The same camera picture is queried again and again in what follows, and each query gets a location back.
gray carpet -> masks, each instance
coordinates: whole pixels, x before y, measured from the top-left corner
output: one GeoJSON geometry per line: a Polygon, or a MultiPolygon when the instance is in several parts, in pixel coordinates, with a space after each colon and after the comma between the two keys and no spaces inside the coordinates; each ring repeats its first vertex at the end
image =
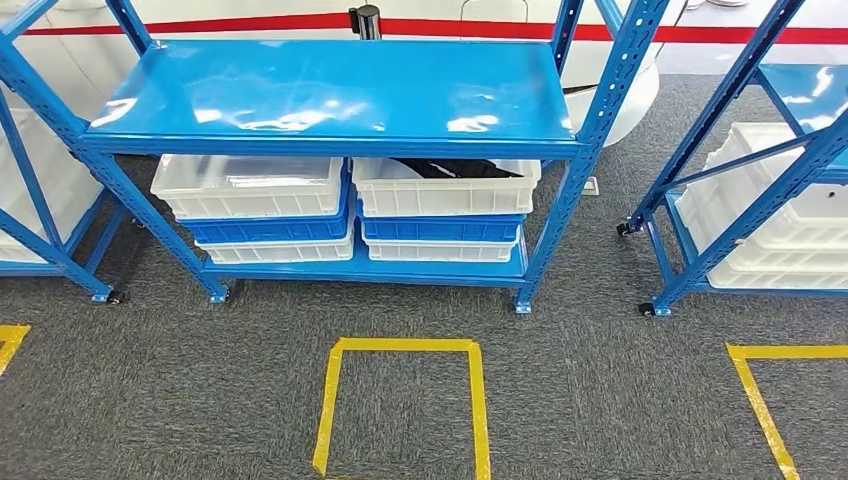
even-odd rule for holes
{"type": "MultiPolygon", "coordinates": [[[[580,204],[531,316],[511,313],[505,290],[332,283],[244,282],[213,307],[130,225],[100,270],[125,305],[89,305],[61,279],[0,280],[0,323],[32,325],[0,377],[0,479],[315,478],[340,336],[479,342],[494,478],[780,478],[724,344],[848,343],[848,302],[700,295],[641,318],[653,254],[614,232],[715,83],[664,78],[648,117],[604,152],[602,195],[580,204]]],[[[706,148],[730,121],[776,118],[745,94],[706,148]]],[[[124,163],[149,185],[152,161],[124,163]]],[[[560,168],[538,188],[531,236],[560,168]]],[[[848,478],[846,367],[752,363],[807,478],[848,478]]],[[[346,354],[328,474],[474,478],[466,359],[346,354]]]]}

white plastic crate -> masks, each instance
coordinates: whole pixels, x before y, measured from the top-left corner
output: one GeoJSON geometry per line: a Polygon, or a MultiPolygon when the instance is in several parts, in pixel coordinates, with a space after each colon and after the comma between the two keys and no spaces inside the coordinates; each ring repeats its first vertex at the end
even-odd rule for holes
{"type": "Polygon", "coordinates": [[[707,275],[715,288],[848,289],[848,273],[763,271],[722,262],[707,275]]]}
{"type": "Polygon", "coordinates": [[[518,227],[514,242],[443,242],[371,240],[362,236],[368,245],[371,260],[400,262],[508,262],[512,249],[521,239],[518,227]]]}
{"type": "MultiPolygon", "coordinates": [[[[699,204],[697,195],[688,191],[676,206],[698,252],[703,252],[723,232],[720,222],[727,213],[722,211],[725,207],[721,202],[713,202],[710,208],[698,208],[699,204]]],[[[741,242],[725,262],[736,269],[757,271],[848,273],[848,248],[766,247],[755,233],[741,242]]]]}
{"type": "MultiPolygon", "coordinates": [[[[685,192],[675,203],[681,219],[692,236],[699,252],[713,241],[713,232],[703,224],[704,207],[693,192],[685,192]]],[[[781,252],[763,248],[749,238],[723,261],[707,273],[707,280],[715,288],[751,289],[845,289],[848,273],[814,270],[805,266],[805,260],[792,256],[779,257],[781,252]],[[795,263],[795,268],[776,267],[774,262],[795,263]]]]}
{"type": "Polygon", "coordinates": [[[388,158],[355,158],[353,182],[366,217],[530,213],[542,176],[539,160],[492,160],[522,177],[421,178],[388,158]]]}
{"type": "Polygon", "coordinates": [[[342,158],[163,155],[150,187],[177,219],[338,213],[342,158]]]}
{"type": "MultiPolygon", "coordinates": [[[[709,155],[704,167],[724,164],[793,138],[786,124],[734,124],[724,146],[709,155]]],[[[693,182],[687,191],[699,197],[698,208],[724,212],[716,219],[724,231],[802,153],[798,148],[745,167],[693,182]]],[[[754,233],[771,249],[848,249],[848,187],[813,184],[788,201],[754,233]]]]}
{"type": "MultiPolygon", "coordinates": [[[[66,242],[100,195],[103,186],[94,180],[82,163],[68,153],[64,143],[34,113],[13,110],[12,114],[56,229],[62,241],[66,242]]],[[[6,137],[2,133],[0,135],[0,175],[3,178],[0,209],[47,240],[47,233],[6,137]]],[[[3,231],[0,231],[0,261],[46,263],[3,231]]]]}
{"type": "Polygon", "coordinates": [[[347,235],[338,240],[206,244],[195,242],[195,245],[205,250],[212,261],[220,265],[344,261],[353,258],[353,219],[351,214],[347,235]]]}

yellow floor tape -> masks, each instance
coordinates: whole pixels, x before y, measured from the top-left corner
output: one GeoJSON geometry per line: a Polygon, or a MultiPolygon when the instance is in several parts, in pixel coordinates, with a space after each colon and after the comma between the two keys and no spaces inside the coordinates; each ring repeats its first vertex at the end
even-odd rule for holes
{"type": "Polygon", "coordinates": [[[6,371],[29,329],[29,325],[0,325],[0,375],[6,371]]]}
{"type": "Polygon", "coordinates": [[[470,339],[441,338],[340,338],[330,349],[327,376],[324,381],[324,405],[318,424],[318,440],[312,455],[312,466],[321,475],[326,475],[330,453],[330,436],[333,430],[333,414],[336,409],[336,393],[339,390],[339,372],[342,353],[350,351],[371,352],[466,352],[471,382],[471,416],[474,428],[474,465],[478,480],[492,478],[489,463],[489,431],[486,421],[486,393],[483,387],[483,357],[480,345],[470,339]]]}
{"type": "Polygon", "coordinates": [[[787,479],[796,480],[798,470],[795,462],[789,456],[786,445],[777,431],[774,420],[768,411],[765,400],[763,400],[754,374],[748,367],[748,360],[787,360],[787,359],[835,359],[848,358],[848,345],[730,345],[727,344],[727,353],[733,360],[739,380],[751,402],[751,408],[760,422],[760,427],[766,436],[766,441],[771,448],[771,453],[777,462],[780,471],[787,479]]]}

plastic storage bin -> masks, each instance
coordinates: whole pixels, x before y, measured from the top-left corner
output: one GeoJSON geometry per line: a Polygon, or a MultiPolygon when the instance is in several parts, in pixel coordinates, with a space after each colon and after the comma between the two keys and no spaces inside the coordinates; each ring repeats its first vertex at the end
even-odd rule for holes
{"type": "MultiPolygon", "coordinates": [[[[734,124],[725,145],[709,155],[707,166],[721,165],[753,151],[794,138],[785,124],[734,124]]],[[[801,154],[801,148],[693,182],[687,191],[700,200],[698,208],[720,202],[724,217],[719,231],[730,225],[801,154]]],[[[848,249],[848,187],[813,184],[787,202],[754,234],[760,245],[780,249],[848,249]]]]}
{"type": "Polygon", "coordinates": [[[348,216],[347,232],[337,240],[256,243],[198,243],[217,264],[331,262],[353,258],[354,215],[348,216]]]}
{"type": "Polygon", "coordinates": [[[150,191],[177,219],[333,215],[342,158],[164,155],[150,191]]]}
{"type": "MultiPolygon", "coordinates": [[[[676,205],[692,241],[698,251],[703,252],[723,232],[721,219],[726,218],[727,213],[722,211],[724,207],[720,202],[701,209],[697,208],[698,204],[692,192],[686,192],[676,205]]],[[[768,247],[760,243],[754,234],[740,243],[726,261],[738,268],[763,271],[848,273],[848,248],[768,247]]]]}
{"type": "Polygon", "coordinates": [[[356,202],[363,234],[372,240],[427,240],[454,242],[514,242],[527,215],[479,215],[456,217],[363,216],[356,202]]]}
{"type": "MultiPolygon", "coordinates": [[[[681,214],[698,251],[703,251],[712,240],[705,234],[698,201],[691,192],[684,193],[675,206],[681,214]]],[[[707,273],[707,281],[715,288],[750,289],[845,289],[848,273],[815,270],[805,266],[804,259],[792,252],[770,251],[749,238],[707,273]],[[775,267],[771,262],[799,262],[795,268],[775,267]]]]}
{"type": "Polygon", "coordinates": [[[530,213],[539,160],[492,160],[514,178],[424,179],[388,158],[354,158],[353,183],[365,217],[530,213]]]}
{"type": "Polygon", "coordinates": [[[338,213],[320,217],[260,217],[184,219],[199,243],[287,242],[338,240],[347,235],[350,212],[350,175],[342,174],[338,213]]]}
{"type": "Polygon", "coordinates": [[[375,240],[363,235],[371,260],[401,262],[508,262],[518,244],[521,228],[512,242],[441,242],[375,240]]]}
{"type": "MultiPolygon", "coordinates": [[[[27,148],[59,237],[67,242],[82,217],[97,200],[103,186],[82,163],[68,153],[64,143],[34,113],[13,110],[12,116],[27,148]]],[[[3,178],[0,209],[42,239],[48,240],[5,135],[0,136],[0,139],[0,175],[3,178]]],[[[46,263],[3,231],[0,231],[0,262],[46,263]]]]}

shelf caster wheel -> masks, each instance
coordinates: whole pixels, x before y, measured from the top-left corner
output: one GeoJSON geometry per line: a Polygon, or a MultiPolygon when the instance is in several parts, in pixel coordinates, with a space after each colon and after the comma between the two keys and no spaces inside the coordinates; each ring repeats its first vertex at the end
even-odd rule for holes
{"type": "Polygon", "coordinates": [[[627,222],[619,223],[618,226],[615,227],[615,231],[618,233],[619,237],[634,233],[634,231],[630,229],[630,225],[627,222]]]}
{"type": "Polygon", "coordinates": [[[120,305],[127,302],[129,299],[129,295],[120,290],[112,290],[109,292],[109,295],[106,296],[95,295],[91,297],[92,302],[100,303],[102,305],[120,305]]]}
{"type": "Polygon", "coordinates": [[[640,303],[637,308],[639,309],[639,314],[644,317],[653,317],[657,315],[657,310],[654,308],[653,303],[640,303]]]}

